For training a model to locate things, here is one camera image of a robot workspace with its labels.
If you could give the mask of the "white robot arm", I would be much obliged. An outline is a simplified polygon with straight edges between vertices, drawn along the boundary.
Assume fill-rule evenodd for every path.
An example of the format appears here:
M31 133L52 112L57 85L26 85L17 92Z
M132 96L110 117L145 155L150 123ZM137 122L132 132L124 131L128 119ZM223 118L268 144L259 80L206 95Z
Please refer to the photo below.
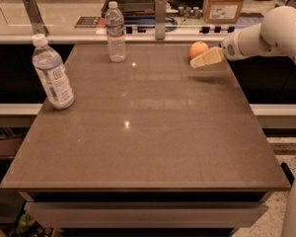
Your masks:
M200 68L227 59L236 77L245 82L245 94L252 100L262 95L284 104L296 96L296 9L289 6L270 10L259 24L237 30L218 47L191 56L190 65ZM258 221L236 237L296 237L296 179L282 212L275 214L271 229Z

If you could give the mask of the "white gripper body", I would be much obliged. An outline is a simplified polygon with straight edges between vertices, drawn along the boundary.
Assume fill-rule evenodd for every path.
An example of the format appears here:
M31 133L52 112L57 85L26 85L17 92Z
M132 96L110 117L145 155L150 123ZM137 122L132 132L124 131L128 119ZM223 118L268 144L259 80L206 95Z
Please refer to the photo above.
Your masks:
M248 58L246 48L249 45L248 35L244 30L237 30L225 37L221 47L228 60L236 61Z

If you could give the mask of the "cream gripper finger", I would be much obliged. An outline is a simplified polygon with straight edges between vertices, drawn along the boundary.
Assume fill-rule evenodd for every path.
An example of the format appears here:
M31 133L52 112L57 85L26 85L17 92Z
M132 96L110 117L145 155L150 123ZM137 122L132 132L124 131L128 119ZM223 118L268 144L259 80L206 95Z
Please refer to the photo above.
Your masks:
M219 63L223 60L223 58L224 53L222 48L214 46L210 47L208 50L192 59L190 61L190 66L192 68L203 67L206 65Z

